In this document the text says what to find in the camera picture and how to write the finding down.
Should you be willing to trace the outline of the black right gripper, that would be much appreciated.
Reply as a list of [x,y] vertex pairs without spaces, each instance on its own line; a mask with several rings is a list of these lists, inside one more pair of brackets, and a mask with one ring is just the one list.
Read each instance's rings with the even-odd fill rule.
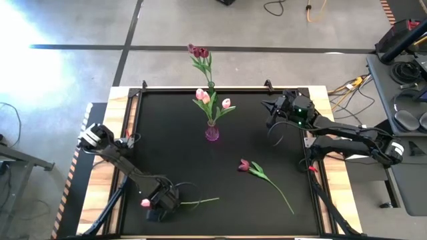
[[288,121],[305,127],[315,117],[314,104],[310,98],[298,95],[291,107],[283,107],[284,101],[278,105],[278,100],[262,100],[261,104],[267,108],[271,117],[280,115]]

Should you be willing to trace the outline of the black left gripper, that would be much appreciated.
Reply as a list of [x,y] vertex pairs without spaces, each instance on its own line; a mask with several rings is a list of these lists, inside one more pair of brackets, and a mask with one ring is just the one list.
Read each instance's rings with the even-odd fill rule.
[[146,219],[148,221],[162,221],[162,219],[165,217],[166,210],[161,207],[159,200],[163,194],[168,192],[179,194],[179,191],[173,185],[159,184],[154,192],[149,195],[148,199],[151,201],[151,207],[153,209],[147,210]]

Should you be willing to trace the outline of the pink artificial tulip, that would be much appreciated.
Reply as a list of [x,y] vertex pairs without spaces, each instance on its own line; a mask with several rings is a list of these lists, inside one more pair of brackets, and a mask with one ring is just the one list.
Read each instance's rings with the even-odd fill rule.
[[213,118],[213,123],[216,123],[220,117],[223,117],[226,113],[233,111],[235,108],[236,106],[231,106],[230,99],[224,99],[222,101],[222,108],[216,107],[216,115]]
[[203,102],[203,106],[205,108],[205,112],[206,112],[207,117],[208,117],[208,123],[210,125],[212,125],[214,123],[214,119],[212,117],[212,106],[214,104],[215,97],[216,97],[216,93],[213,93],[213,96],[210,97],[206,91],[203,92],[202,102]]
[[195,97],[196,97],[196,99],[194,99],[193,100],[193,102],[200,108],[200,109],[202,109],[204,112],[205,112],[205,108],[204,108],[204,106],[203,106],[203,102],[202,102],[202,99],[203,99],[203,92],[204,92],[204,90],[203,89],[197,89],[196,90],[196,92],[195,92]]
[[[220,198],[219,197],[216,197],[216,198],[211,198],[211,199],[202,199],[202,200],[199,200],[199,201],[188,201],[188,202],[181,202],[181,204],[182,205],[194,205],[194,204],[200,204],[200,203],[206,203],[206,202],[210,202],[210,201],[216,201],[216,200],[219,200]],[[151,201],[150,200],[148,200],[148,199],[143,199],[142,201],[141,201],[141,206],[142,207],[145,207],[145,208],[148,208],[148,207],[151,207],[152,206],[152,204],[151,204]]]

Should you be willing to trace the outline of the dark green glass vase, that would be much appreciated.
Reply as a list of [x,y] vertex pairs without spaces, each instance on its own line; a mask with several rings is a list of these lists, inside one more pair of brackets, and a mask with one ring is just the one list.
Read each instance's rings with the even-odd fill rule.
[[213,81],[209,81],[209,82],[207,83],[207,86],[208,86],[208,94],[209,94],[209,96],[210,96],[211,101],[212,101],[213,103],[216,103],[216,101],[217,101],[218,97],[217,97],[217,96],[214,96],[214,94],[216,93],[216,90],[215,90],[215,83],[214,83]]

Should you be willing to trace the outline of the pink glass vase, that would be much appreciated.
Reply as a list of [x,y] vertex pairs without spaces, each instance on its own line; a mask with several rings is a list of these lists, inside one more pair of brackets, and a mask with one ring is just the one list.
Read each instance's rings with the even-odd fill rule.
[[216,127],[215,123],[212,123],[211,121],[207,122],[207,129],[205,131],[205,138],[208,141],[216,141],[219,139],[220,132],[219,129]]

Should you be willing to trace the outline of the black table mat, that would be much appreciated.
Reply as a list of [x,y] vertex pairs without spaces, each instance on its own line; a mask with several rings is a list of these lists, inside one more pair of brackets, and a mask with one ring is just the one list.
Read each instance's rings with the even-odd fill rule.
[[[160,222],[146,219],[141,195],[127,186],[124,235],[316,235],[317,212],[308,176],[298,169],[304,157],[299,129],[280,125],[269,131],[267,91],[222,92],[236,108],[221,117],[219,139],[205,138],[207,117],[193,102],[194,92],[146,93],[141,103],[134,164],[143,172],[165,175],[179,185],[184,205]],[[255,161],[283,191],[295,214],[267,181],[238,171],[240,159]]]

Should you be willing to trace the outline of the grey side desk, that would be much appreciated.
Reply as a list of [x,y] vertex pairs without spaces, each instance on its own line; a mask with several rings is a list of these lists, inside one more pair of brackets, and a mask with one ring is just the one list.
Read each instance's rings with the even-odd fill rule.
[[386,113],[376,126],[397,136],[404,146],[403,161],[391,166],[396,202],[411,216],[427,217],[427,133],[403,132],[393,122],[392,98],[399,93],[398,84],[389,76],[389,65],[373,55],[366,60]]

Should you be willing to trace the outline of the black headphones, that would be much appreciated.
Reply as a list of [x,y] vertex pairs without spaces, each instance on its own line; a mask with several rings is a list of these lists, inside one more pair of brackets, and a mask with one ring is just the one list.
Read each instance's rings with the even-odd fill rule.
[[411,93],[401,93],[399,95],[394,96],[393,106],[395,113],[393,116],[393,120],[405,132],[421,131],[427,133],[427,111],[421,114],[421,116],[415,117],[409,111],[405,109],[399,109],[397,106],[397,98],[412,96],[413,94]]

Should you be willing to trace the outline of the black case with red trim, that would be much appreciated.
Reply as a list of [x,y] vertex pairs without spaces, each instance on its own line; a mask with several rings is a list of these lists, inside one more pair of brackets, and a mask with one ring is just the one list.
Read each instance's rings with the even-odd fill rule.
[[375,44],[377,53],[385,53],[401,41],[405,35],[415,29],[421,23],[420,20],[405,19],[392,24],[390,30]]

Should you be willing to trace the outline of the black round pole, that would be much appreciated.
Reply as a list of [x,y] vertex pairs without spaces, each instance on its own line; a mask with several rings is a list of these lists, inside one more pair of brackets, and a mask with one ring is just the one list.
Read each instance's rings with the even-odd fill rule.
[[380,61],[383,63],[392,62],[399,54],[401,54],[401,52],[409,48],[409,46],[415,44],[415,42],[419,40],[421,36],[425,35],[426,32],[427,18],[421,21],[421,23],[415,29],[408,32],[399,43],[393,46],[393,48],[383,53],[383,55],[380,56]]

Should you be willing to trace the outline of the grey metal stand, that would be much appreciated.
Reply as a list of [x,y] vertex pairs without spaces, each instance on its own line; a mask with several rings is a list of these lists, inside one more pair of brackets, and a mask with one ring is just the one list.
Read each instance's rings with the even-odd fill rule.
[[34,167],[51,171],[55,164],[14,150],[3,142],[0,134],[0,240],[6,240],[11,222],[29,182]]

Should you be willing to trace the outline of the black diagonal frame strut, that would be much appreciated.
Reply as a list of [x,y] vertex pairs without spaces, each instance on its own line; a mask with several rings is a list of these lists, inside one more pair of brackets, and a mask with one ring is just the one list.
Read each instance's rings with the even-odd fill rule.
[[320,199],[326,205],[328,211],[332,214],[332,217],[336,221],[336,223],[341,227],[345,235],[352,236],[364,236],[363,233],[357,232],[355,229],[351,227],[351,225],[343,218],[341,213],[337,210],[335,205],[332,203],[331,199],[327,196],[326,192],[322,189],[321,185],[318,183],[316,179],[316,175],[313,171],[309,171],[309,176],[311,179],[311,185]]
[[102,230],[103,235],[108,234],[109,224],[111,221],[114,207],[116,206],[117,202],[121,199],[125,191],[127,182],[128,182],[128,177],[124,177],[119,187],[115,190],[113,195],[109,198],[107,205],[104,207],[99,217],[93,222],[91,227],[82,234],[83,236],[96,236],[101,228],[103,228]]

